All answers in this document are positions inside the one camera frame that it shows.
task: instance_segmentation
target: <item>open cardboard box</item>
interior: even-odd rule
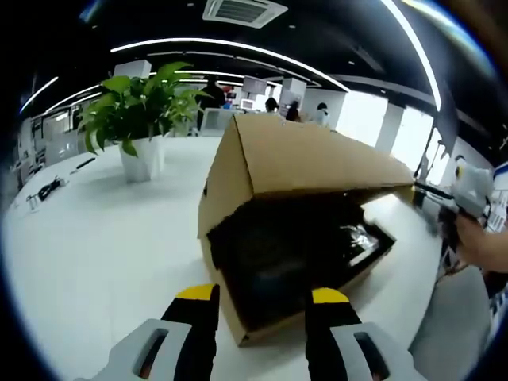
[[[212,252],[209,232],[248,202],[310,195],[347,194],[355,204],[413,183],[409,169],[393,157],[322,127],[282,121],[270,115],[232,118],[211,166],[199,203],[198,234],[206,266],[221,286],[221,306],[238,345],[268,335],[302,312],[262,328],[247,328]],[[381,259],[350,279],[341,290],[365,277]]]

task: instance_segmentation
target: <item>white table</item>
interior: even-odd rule
[[[6,268],[33,343],[62,379],[91,377],[110,348],[147,318],[157,318],[185,287],[209,281],[196,238],[198,201],[218,138],[165,141],[166,169],[150,183],[125,183],[117,147],[44,169],[5,216]],[[30,213],[25,202],[59,175],[70,180]],[[397,242],[349,296],[409,347],[429,303],[441,241],[394,196],[365,206]],[[309,379],[303,328],[238,349],[223,316],[211,379]]]

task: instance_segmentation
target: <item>person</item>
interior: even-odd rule
[[[275,109],[279,108],[279,105],[274,98],[267,99],[267,101],[264,103],[264,106],[266,107],[268,114],[275,114]]]
[[[486,233],[481,224],[459,214],[455,225],[462,259],[484,270],[508,272],[508,231]]]
[[[298,101],[293,101],[293,103],[291,103],[291,107],[286,114],[287,121],[301,121],[300,114],[298,113],[298,106]]]
[[[317,105],[317,111],[314,115],[313,120],[318,123],[319,125],[322,125],[323,127],[326,127],[328,125],[328,106],[326,103],[321,102],[319,105]]]
[[[205,97],[202,95],[198,95],[196,97],[196,101],[203,109],[203,111],[198,111],[198,130],[201,131],[201,124],[203,122],[204,110],[206,109],[218,109],[225,104],[225,96],[224,91],[217,86],[217,76],[210,75],[208,77],[208,84],[201,89],[201,91],[207,93],[209,97]]]

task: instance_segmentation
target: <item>black ceiling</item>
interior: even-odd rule
[[[56,75],[59,80],[27,107],[23,116],[40,114],[68,95],[107,78],[115,64],[147,58],[156,70],[161,64],[182,59],[178,55],[147,56],[154,52],[230,54],[293,71],[324,88],[336,88],[290,63],[220,45],[153,44],[110,53],[111,48],[123,44],[165,37],[207,37],[246,43],[295,58],[327,74],[381,79],[432,94],[412,44],[380,0],[276,2],[289,10],[262,29],[203,21],[206,0],[103,0],[73,1],[65,6],[52,6],[47,2],[43,6],[32,5],[34,15],[25,17],[23,24],[25,31],[33,31],[28,42],[29,52],[26,40],[24,47],[15,48],[13,52],[26,57],[16,67],[20,75],[17,107],[29,97],[32,89],[40,88]],[[494,140],[503,133],[502,122],[506,123],[498,83],[496,87],[498,79],[482,74],[463,51],[420,13],[400,2],[398,6],[420,38],[438,84],[448,85],[457,108],[483,125],[491,138],[481,137],[474,130],[463,131],[467,126],[462,127],[460,134],[474,145],[481,144],[483,139],[482,151],[495,144]],[[192,54],[184,60],[197,70],[259,77],[284,75],[273,68],[223,56]],[[347,85],[353,90],[357,87],[365,90],[365,86],[355,83]]]

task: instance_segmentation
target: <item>white plant pot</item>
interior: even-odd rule
[[[129,183],[150,181],[160,175],[164,169],[164,150],[162,136],[133,140],[137,157],[131,156],[120,148],[121,163],[124,166],[125,177]]]

